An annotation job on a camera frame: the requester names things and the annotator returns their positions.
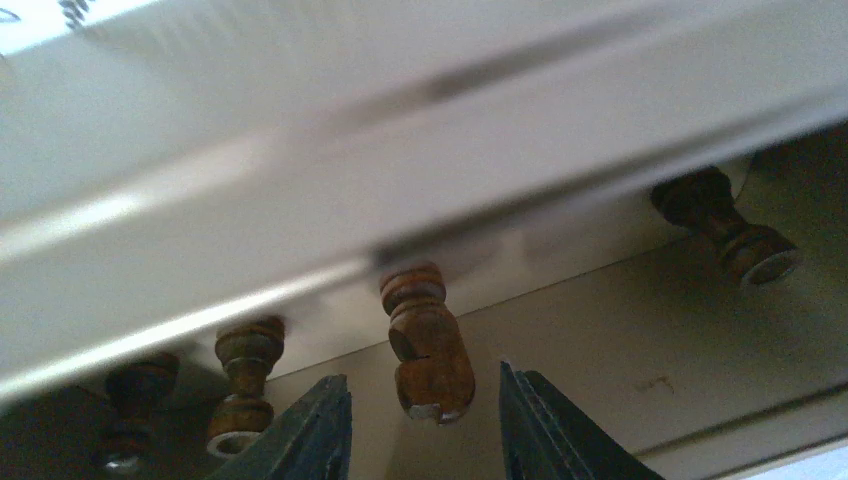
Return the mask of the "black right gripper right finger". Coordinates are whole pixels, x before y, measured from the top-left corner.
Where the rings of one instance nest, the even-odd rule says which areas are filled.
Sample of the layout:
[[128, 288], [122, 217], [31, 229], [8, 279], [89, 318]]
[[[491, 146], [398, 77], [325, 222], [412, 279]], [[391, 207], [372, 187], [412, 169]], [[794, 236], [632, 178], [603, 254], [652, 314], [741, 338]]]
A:
[[499, 418], [508, 479], [659, 479], [546, 377], [500, 363]]

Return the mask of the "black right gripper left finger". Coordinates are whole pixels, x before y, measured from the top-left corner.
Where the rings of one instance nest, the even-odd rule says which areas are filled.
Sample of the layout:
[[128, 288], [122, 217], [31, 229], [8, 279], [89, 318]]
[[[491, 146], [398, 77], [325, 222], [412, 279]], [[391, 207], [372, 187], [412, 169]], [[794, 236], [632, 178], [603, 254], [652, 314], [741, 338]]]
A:
[[347, 479], [352, 395], [344, 374], [320, 379], [258, 439], [208, 475], [213, 480]]

